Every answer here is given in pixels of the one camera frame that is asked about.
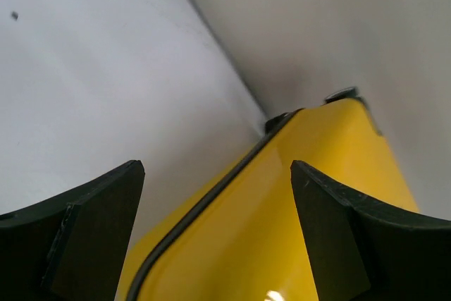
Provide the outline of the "yellow hard-shell suitcase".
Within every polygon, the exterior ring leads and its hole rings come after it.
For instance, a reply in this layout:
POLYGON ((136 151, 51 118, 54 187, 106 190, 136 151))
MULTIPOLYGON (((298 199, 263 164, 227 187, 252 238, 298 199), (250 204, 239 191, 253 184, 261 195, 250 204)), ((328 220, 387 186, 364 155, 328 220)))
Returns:
POLYGON ((316 300, 291 186, 304 161, 334 180, 418 211, 371 111, 349 87, 269 120, 267 136, 153 227, 125 259, 118 297, 139 271, 139 300, 316 300))

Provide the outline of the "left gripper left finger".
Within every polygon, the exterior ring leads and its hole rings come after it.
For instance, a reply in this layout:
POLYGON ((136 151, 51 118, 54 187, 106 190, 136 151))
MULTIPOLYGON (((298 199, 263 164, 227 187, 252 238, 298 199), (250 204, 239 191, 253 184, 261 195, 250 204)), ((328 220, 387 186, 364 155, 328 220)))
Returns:
POLYGON ((113 300, 143 185, 132 160, 2 214, 1 299, 113 300))

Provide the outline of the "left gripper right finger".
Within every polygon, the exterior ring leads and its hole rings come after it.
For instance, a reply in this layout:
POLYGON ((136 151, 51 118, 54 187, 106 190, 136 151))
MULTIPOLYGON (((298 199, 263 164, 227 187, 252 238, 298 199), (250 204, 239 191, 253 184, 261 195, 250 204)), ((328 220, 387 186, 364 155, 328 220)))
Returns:
POLYGON ((291 165, 320 300, 449 300, 450 222, 395 207, 291 165))

